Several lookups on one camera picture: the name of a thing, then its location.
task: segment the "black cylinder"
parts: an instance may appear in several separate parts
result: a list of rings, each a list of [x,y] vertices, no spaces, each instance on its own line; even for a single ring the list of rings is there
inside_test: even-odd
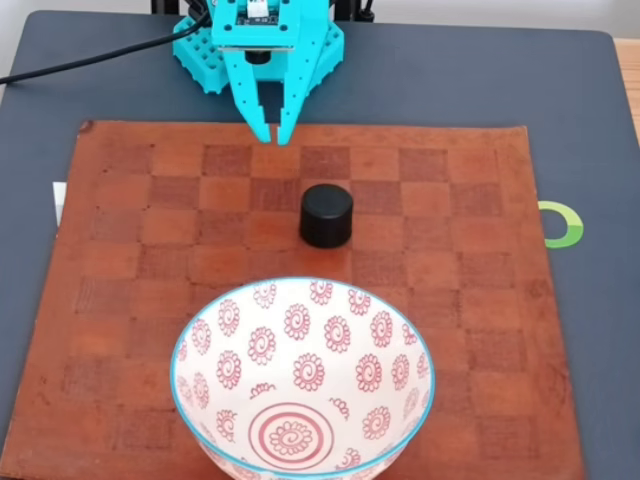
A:
[[[302,195],[300,236],[318,248],[336,248],[351,238],[353,197],[337,185],[315,185]]]

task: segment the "red swirl pattern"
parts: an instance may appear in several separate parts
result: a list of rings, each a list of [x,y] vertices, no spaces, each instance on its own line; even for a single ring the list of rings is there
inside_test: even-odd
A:
[[[414,418],[409,423],[407,423],[407,426],[404,427],[404,430],[402,431],[402,438],[409,435],[411,431],[418,426],[419,423],[420,423],[420,416]]]
[[[203,319],[196,320],[191,329],[191,341],[200,355],[204,355],[211,346],[211,329]]]
[[[305,353],[293,363],[294,384],[308,392],[314,392],[324,381],[322,359],[315,353]]]
[[[422,397],[422,402],[420,403],[420,406],[425,409],[427,408],[427,405],[429,404],[429,395],[431,394],[430,390],[427,390],[424,393],[424,396]]]
[[[209,405],[209,385],[207,385],[207,379],[200,372],[196,373],[193,379],[193,394],[198,406],[202,409],[207,408]]]
[[[245,463],[249,463],[247,462],[247,459],[244,457],[242,457],[240,460],[242,460]],[[236,465],[235,463],[232,463],[231,466],[233,467],[233,470],[238,474],[238,476],[243,480],[260,480],[259,473],[256,473],[247,468],[241,467],[240,465]]]
[[[309,310],[299,303],[291,305],[285,312],[284,333],[294,340],[302,340],[309,333],[311,317]]]
[[[418,378],[422,379],[429,374],[429,362],[427,362],[427,355],[422,353],[418,358]]]
[[[393,361],[391,368],[391,377],[396,390],[402,390],[409,381],[409,359],[404,353],[401,353]]]
[[[358,389],[363,392],[375,392],[382,381],[382,365],[373,354],[365,355],[356,366]]]
[[[391,424],[391,412],[387,407],[371,410],[362,421],[362,432],[367,440],[378,440],[387,433]]]
[[[418,341],[418,337],[411,331],[411,327],[406,323],[402,324],[402,336],[405,345],[413,345]]]
[[[209,430],[203,422],[200,422],[200,430],[202,430],[202,433],[207,440],[216,445],[216,439],[214,438],[213,433],[211,433],[211,430]]]
[[[333,285],[324,280],[313,280],[311,282],[311,301],[318,305],[326,305],[331,300]]]
[[[222,438],[233,443],[233,428],[236,419],[236,413],[231,410],[220,410],[216,414],[216,429]]]
[[[180,396],[183,398],[187,405],[193,405],[193,395],[191,394],[191,387],[189,387],[189,382],[184,377],[178,377],[178,392],[180,392]]]
[[[269,435],[273,450],[283,457],[305,452],[313,440],[313,432],[304,423],[286,421]]]
[[[240,381],[242,374],[242,362],[240,357],[231,350],[225,350],[220,354],[217,370],[218,380],[228,390],[233,389]]]
[[[349,407],[347,405],[347,402],[339,398],[330,398],[329,401],[336,406],[345,420],[349,420]]]
[[[371,321],[371,337],[376,347],[388,347],[393,334],[393,321],[389,312],[382,311],[376,314]]]
[[[371,306],[371,297],[360,290],[349,290],[349,309],[354,315],[366,315]]]
[[[327,348],[332,352],[344,353],[351,344],[351,330],[347,321],[339,316],[331,317],[324,326]]]
[[[276,299],[277,287],[275,283],[262,283],[253,289],[253,299],[261,308],[267,309]]]
[[[276,351],[276,337],[266,327],[259,327],[251,333],[248,355],[258,365],[266,365]]]
[[[357,467],[360,465],[361,461],[360,452],[355,448],[347,448],[344,457],[342,457],[342,461],[339,465],[336,465],[336,470],[346,470],[348,468]]]
[[[249,396],[249,400],[253,400],[261,393],[268,392],[270,390],[275,390],[275,389],[276,389],[276,386],[271,383],[259,383],[251,389],[251,395]]]
[[[406,400],[404,401],[404,409],[403,409],[403,419],[406,418],[415,410],[418,405],[418,397],[420,396],[420,390],[417,387],[414,387],[407,395]]]
[[[187,342],[184,340],[180,344],[180,349],[178,350],[178,360],[180,362],[184,362],[187,359]]]
[[[240,323],[240,309],[233,300],[227,299],[220,304],[218,311],[218,325],[222,333],[230,337],[236,332]]]

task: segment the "leather chessboard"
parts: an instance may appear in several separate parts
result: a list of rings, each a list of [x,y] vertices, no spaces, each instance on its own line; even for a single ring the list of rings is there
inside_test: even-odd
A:
[[[353,237],[317,250],[299,204],[326,182],[353,194]],[[173,406],[174,342],[217,295],[295,275],[380,295],[432,351],[432,413],[380,478],[583,478],[524,128],[300,126],[280,148],[116,122],[78,137],[1,473],[225,478]]]

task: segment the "cyan robotic arm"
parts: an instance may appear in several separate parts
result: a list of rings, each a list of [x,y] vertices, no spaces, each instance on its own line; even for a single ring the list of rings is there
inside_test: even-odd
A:
[[[344,58],[344,35],[327,0],[208,0],[213,26],[174,42],[174,55],[202,85],[229,84],[238,110],[262,142],[271,141],[257,82],[282,82],[278,144],[291,139],[309,92]],[[176,31],[193,24],[190,18]]]

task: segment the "bowl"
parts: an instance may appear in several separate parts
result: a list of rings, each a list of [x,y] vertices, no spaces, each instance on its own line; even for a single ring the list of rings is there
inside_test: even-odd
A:
[[[177,409],[238,480],[368,480],[427,418],[431,355],[393,306],[321,278],[276,278],[216,299],[171,359]]]

